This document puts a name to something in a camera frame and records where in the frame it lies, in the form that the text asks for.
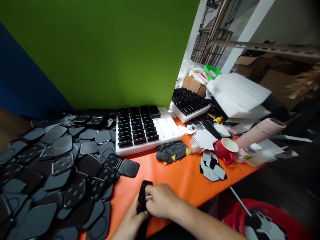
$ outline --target brown cardboard box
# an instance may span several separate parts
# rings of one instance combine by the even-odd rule
[[[287,93],[284,93],[287,85],[291,84],[293,77],[275,70],[270,69],[261,80],[260,85],[272,91],[272,95],[278,99],[289,111],[292,110],[300,99],[290,99]]]
[[[276,54],[274,53],[265,53],[260,57],[240,56],[235,62],[235,64],[237,64],[235,72],[247,78],[256,77],[267,65],[275,68],[285,63],[275,56]]]
[[[195,80],[190,75],[186,75],[184,77],[182,87],[185,87],[186,89],[189,89],[192,92],[199,94],[201,97],[204,97],[204,98],[206,97],[206,91],[207,91],[206,85]]]

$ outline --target red mug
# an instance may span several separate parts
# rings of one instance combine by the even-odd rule
[[[233,163],[234,153],[238,151],[238,145],[229,138],[222,138],[214,145],[214,153],[227,165]]]

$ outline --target human hand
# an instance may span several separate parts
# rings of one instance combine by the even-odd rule
[[[158,184],[146,186],[146,195],[152,196],[146,203],[147,210],[156,217],[173,220],[183,202],[178,198],[168,184]]]
[[[141,224],[148,218],[148,211],[137,214],[138,195],[124,213],[111,240],[135,240]]]

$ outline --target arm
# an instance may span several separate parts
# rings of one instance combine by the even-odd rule
[[[198,240],[246,239],[234,229],[178,198],[167,184],[148,185],[146,193],[152,196],[152,200],[146,204],[152,215],[176,222]]]

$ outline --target orange table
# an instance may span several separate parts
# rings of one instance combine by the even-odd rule
[[[174,118],[177,125],[184,126],[178,118]],[[190,147],[190,135],[183,135],[182,141]],[[110,239],[116,230],[123,214],[132,203],[140,190],[143,180],[149,180],[154,185],[167,183],[175,194],[188,201],[195,207],[201,206],[226,188],[239,182],[249,174],[258,170],[247,164],[232,163],[225,165],[219,159],[220,166],[226,171],[228,179],[211,182],[199,170],[202,154],[194,153],[186,156],[181,161],[164,166],[162,161],[156,159],[156,149],[127,156],[126,158],[138,162],[140,169],[135,178],[120,177],[114,185],[111,200],[110,230],[107,239]],[[160,231],[170,223],[169,220],[152,217],[148,225],[147,237]],[[85,240],[86,233],[81,234],[80,240]]]

